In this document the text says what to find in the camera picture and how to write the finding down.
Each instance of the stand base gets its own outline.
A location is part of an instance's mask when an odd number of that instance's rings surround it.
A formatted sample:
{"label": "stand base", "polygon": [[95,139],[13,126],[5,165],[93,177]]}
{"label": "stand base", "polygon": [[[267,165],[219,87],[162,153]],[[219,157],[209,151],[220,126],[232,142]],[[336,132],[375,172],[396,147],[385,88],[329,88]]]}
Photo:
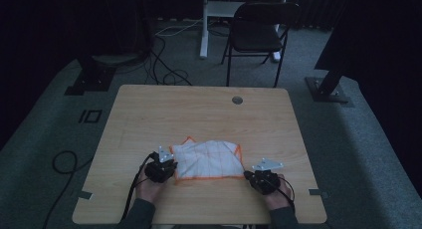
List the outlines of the stand base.
{"label": "stand base", "polygon": [[95,82],[86,82],[84,72],[81,71],[73,86],[68,87],[65,96],[82,96],[85,92],[107,92],[111,84],[115,68],[100,67],[102,73]]}
{"label": "stand base", "polygon": [[319,84],[323,81],[323,78],[305,78],[308,88],[313,96],[314,102],[325,102],[325,103],[340,103],[343,107],[353,108],[353,102],[349,97],[345,97],[344,93],[338,85],[332,94],[324,95],[318,91]]}

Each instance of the desk leg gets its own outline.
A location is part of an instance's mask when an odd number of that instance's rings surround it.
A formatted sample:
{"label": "desk leg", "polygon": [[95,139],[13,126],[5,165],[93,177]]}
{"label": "desk leg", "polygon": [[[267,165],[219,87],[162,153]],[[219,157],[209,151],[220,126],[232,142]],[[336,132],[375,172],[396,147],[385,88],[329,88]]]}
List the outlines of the desk leg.
{"label": "desk leg", "polygon": [[199,57],[201,59],[207,58],[207,51],[208,51],[208,11],[207,11],[208,0],[204,0],[203,6],[203,17],[202,17],[202,40],[201,40],[201,53]]}

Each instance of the white cloth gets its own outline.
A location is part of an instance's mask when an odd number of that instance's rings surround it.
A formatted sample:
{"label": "white cloth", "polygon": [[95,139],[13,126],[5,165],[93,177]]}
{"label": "white cloth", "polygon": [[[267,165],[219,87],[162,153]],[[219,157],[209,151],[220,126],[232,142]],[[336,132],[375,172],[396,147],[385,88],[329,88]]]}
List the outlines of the white cloth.
{"label": "white cloth", "polygon": [[195,142],[191,137],[181,145],[172,145],[177,161],[176,179],[243,177],[242,151],[238,144],[209,140]]}

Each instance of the table top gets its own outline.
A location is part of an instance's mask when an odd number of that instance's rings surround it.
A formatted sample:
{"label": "table top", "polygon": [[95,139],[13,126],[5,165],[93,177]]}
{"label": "table top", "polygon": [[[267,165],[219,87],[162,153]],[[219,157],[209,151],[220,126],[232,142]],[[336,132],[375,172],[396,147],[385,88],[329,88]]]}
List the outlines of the table top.
{"label": "table top", "polygon": [[[236,105],[234,97],[243,102]],[[122,86],[116,96],[73,219],[79,224],[117,223],[130,184],[143,160],[162,145],[225,140],[242,147],[243,164],[263,157],[280,161],[296,193],[300,223],[323,223],[317,183],[286,90],[179,86]],[[156,202],[153,224],[268,224],[262,195],[240,178],[170,178]]]}

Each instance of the white object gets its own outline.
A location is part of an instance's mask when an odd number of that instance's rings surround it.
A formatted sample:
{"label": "white object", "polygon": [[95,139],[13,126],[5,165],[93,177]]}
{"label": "white object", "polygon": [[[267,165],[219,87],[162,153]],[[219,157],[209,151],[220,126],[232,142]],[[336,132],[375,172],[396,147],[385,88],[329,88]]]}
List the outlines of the white object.
{"label": "white object", "polygon": [[188,138],[171,146],[177,161],[176,179],[243,177],[240,145],[219,140],[195,142]]}
{"label": "white object", "polygon": [[242,4],[243,2],[203,1],[202,39],[199,53],[201,59],[206,59],[208,56],[208,17],[233,17]]}
{"label": "white object", "polygon": [[169,151],[162,149],[161,146],[158,148],[158,155],[160,162],[165,162],[174,158],[173,154],[171,154]]}
{"label": "white object", "polygon": [[272,161],[265,157],[259,164],[252,166],[252,168],[258,171],[265,171],[265,170],[271,170],[271,169],[282,168],[282,167],[284,166],[281,162]]}

